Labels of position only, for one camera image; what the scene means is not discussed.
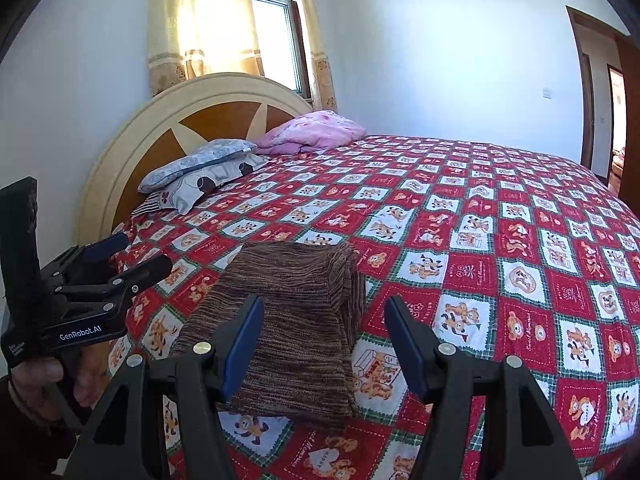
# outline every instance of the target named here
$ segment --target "brown knitted blanket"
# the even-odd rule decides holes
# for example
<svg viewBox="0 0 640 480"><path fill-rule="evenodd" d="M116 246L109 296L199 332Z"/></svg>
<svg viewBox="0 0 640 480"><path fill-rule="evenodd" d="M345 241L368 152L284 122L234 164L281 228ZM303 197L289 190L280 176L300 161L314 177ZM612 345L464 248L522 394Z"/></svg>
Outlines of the brown knitted blanket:
<svg viewBox="0 0 640 480"><path fill-rule="evenodd" d="M249 242L182 327L172 354L235 316L249 294L264 325L233 412L336 428L356 415L351 350L365 306L364 276L350 244Z"/></svg>

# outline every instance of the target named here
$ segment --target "window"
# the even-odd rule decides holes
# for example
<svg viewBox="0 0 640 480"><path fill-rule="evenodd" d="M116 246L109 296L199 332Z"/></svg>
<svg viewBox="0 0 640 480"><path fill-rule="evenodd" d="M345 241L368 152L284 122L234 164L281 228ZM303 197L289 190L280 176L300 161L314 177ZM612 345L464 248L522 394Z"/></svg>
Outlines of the window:
<svg viewBox="0 0 640 480"><path fill-rule="evenodd" d="M265 77L311 97L298 6L292 0L252 1Z"/></svg>

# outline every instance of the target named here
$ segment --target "blue pillow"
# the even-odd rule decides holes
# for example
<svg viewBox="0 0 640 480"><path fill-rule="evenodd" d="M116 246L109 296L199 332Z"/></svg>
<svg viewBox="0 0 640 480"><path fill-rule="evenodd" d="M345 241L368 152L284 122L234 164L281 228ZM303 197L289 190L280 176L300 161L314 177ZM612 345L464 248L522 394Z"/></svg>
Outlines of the blue pillow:
<svg viewBox="0 0 640 480"><path fill-rule="evenodd" d="M138 186L140 193L152 193L172 183L190 171L219 164L243 153L250 152L255 144L241 139L215 139L191 155L184 156L151 171Z"/></svg>

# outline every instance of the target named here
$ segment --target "door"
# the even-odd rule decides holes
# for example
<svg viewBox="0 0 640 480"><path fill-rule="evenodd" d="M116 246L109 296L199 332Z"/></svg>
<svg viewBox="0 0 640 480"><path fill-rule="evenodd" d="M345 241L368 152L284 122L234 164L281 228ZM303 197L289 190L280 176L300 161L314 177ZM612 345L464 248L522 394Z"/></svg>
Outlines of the door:
<svg viewBox="0 0 640 480"><path fill-rule="evenodd" d="M620 68L625 75L627 164L620 181L618 197L640 217L640 50L626 39L616 40Z"/></svg>
<svg viewBox="0 0 640 480"><path fill-rule="evenodd" d="M591 168L593 158L593 77L591 76L591 60L589 55L582 54L580 70L582 72L582 102L584 103L584 132L582 134L582 156L580 163Z"/></svg>

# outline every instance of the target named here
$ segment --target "hand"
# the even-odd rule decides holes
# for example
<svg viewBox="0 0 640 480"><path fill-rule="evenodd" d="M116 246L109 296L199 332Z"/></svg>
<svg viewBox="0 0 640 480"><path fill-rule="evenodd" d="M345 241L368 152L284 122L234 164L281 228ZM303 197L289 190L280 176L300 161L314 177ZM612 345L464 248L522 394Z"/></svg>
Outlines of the hand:
<svg viewBox="0 0 640 480"><path fill-rule="evenodd" d="M74 397L81 406L91 406L104 390L107 377L109 343L86 346L81 350L80 364L74 387ZM16 405L24 411L16 393L28 408L45 420L58 420L60 414L49 399L45 386L62 379L63 369L54 358L36 358L24 361L11 370L15 392L11 392ZM33 418L33 413L25 413Z"/></svg>

